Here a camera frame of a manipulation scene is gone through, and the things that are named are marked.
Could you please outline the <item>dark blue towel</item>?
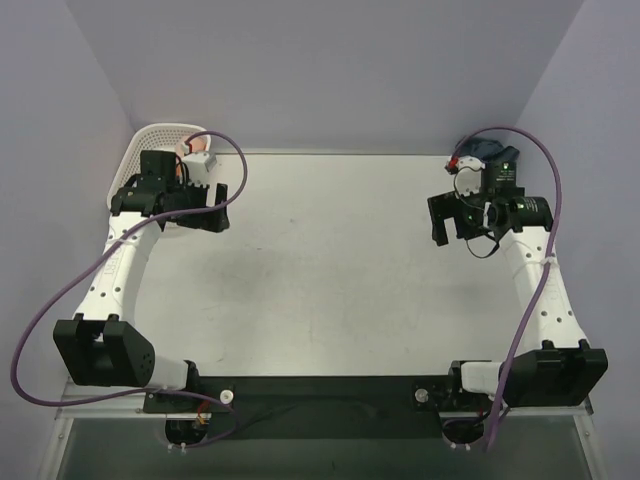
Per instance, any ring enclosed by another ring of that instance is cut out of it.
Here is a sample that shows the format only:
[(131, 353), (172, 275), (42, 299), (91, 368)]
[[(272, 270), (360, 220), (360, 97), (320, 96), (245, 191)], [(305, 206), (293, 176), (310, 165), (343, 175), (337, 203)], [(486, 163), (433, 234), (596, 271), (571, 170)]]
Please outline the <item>dark blue towel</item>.
[(454, 151), (454, 157), (471, 156), (483, 163), (512, 162), (520, 156), (513, 146), (506, 146), (498, 140), (474, 137), (461, 141)]

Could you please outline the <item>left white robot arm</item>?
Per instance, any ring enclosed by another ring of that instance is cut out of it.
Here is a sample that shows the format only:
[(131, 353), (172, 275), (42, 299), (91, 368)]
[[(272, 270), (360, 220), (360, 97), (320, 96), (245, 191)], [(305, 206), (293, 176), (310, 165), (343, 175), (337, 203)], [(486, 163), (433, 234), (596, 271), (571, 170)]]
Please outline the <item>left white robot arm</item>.
[[(166, 226), (155, 215), (205, 207), (213, 153), (178, 159), (144, 150), (140, 170), (113, 195), (105, 247), (112, 255), (98, 268), (70, 320), (57, 321), (53, 339), (75, 384), (167, 389), (177, 410), (195, 409), (201, 385), (189, 378), (190, 363), (167, 358), (134, 327), (137, 295), (151, 251)], [(144, 219), (150, 224), (137, 229)]]

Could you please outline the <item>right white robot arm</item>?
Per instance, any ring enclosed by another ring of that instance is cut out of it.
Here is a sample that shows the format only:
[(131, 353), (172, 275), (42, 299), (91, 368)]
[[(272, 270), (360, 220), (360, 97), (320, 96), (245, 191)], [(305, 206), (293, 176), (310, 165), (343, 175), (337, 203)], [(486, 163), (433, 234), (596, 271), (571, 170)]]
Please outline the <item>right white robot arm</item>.
[(516, 184), (515, 160), (483, 162), (455, 157), (446, 166), (452, 191), (428, 199), (432, 238), (448, 244), (445, 222), (453, 220), (457, 238), (485, 238), (504, 255), (524, 326), (505, 360), (458, 361), (456, 376), (443, 385), (452, 408), (463, 410), (484, 394), (509, 407), (581, 404), (608, 368), (601, 348), (591, 347), (580, 327), (557, 261), (548, 201), (526, 195)]

